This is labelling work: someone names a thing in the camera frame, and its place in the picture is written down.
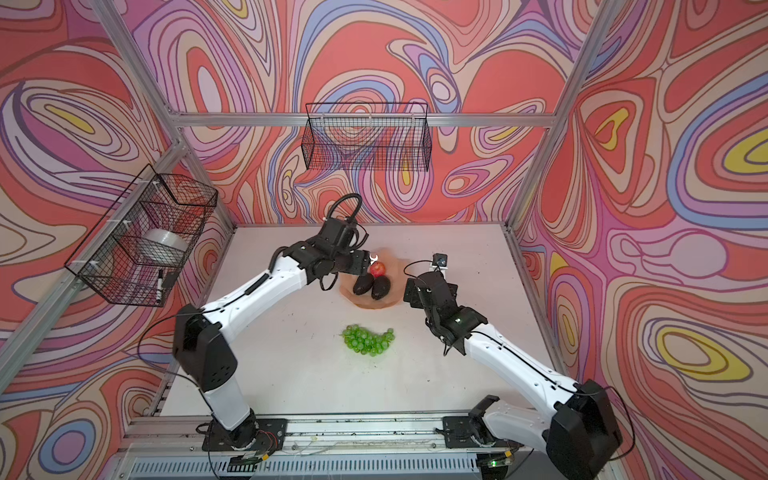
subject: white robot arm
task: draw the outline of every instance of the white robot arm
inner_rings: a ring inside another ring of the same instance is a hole
[[[177,314],[174,357],[200,387],[215,427],[225,431],[232,448],[248,449],[258,424],[233,375],[237,360],[230,343],[261,313],[314,280],[323,287],[327,274],[365,272],[372,259],[358,248],[365,239],[351,245],[355,227],[354,217],[329,218],[319,235],[278,249],[270,267],[237,290],[202,309],[185,306]],[[446,348],[486,365],[535,407],[521,409],[487,396],[470,412],[472,437],[481,444],[508,439],[547,452],[569,479],[596,476],[621,444],[604,389],[554,372],[509,342],[480,313],[458,306],[458,287],[448,285],[442,274],[446,263],[445,255],[435,255],[429,272],[409,280],[404,300],[424,309],[427,327]]]

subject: red apple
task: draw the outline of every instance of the red apple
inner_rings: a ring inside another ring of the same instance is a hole
[[[374,278],[384,275],[386,273],[386,267],[384,266],[384,263],[373,262],[373,265],[371,265],[370,268],[370,273]]]

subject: wire basket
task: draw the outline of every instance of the wire basket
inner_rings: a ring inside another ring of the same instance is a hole
[[[217,200],[216,190],[206,184],[155,173],[125,216],[112,220],[117,225],[79,270],[72,268],[71,258],[96,227],[65,266],[109,303],[163,306]]]
[[[428,171],[428,112],[421,102],[306,104],[306,169]]]

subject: colorful backdrop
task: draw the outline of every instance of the colorful backdrop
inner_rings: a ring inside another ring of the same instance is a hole
[[[628,478],[765,479],[768,5],[628,4],[515,232]]]
[[[461,127],[429,172],[306,170],[297,127],[189,127],[187,138],[237,223],[322,222],[358,192],[365,222],[503,221],[543,128]]]
[[[85,0],[0,2],[0,39],[3,343],[167,139]],[[224,231],[209,221],[163,309],[77,296],[0,396],[0,478],[97,477],[160,384],[131,356],[138,336],[200,298]],[[168,362],[171,327],[154,329],[142,352]]]
[[[552,112],[594,2],[128,3],[170,108],[302,112],[312,101],[425,101],[434,112]],[[427,174],[305,172],[301,128],[187,137],[239,223],[318,222],[341,194],[365,221],[506,220],[541,129],[432,129]]]

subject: bunch of grapes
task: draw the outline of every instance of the bunch of grapes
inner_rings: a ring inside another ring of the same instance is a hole
[[[355,352],[377,356],[389,348],[389,344],[395,339],[395,330],[388,329],[386,333],[377,335],[360,325],[349,325],[342,332],[342,338]]]

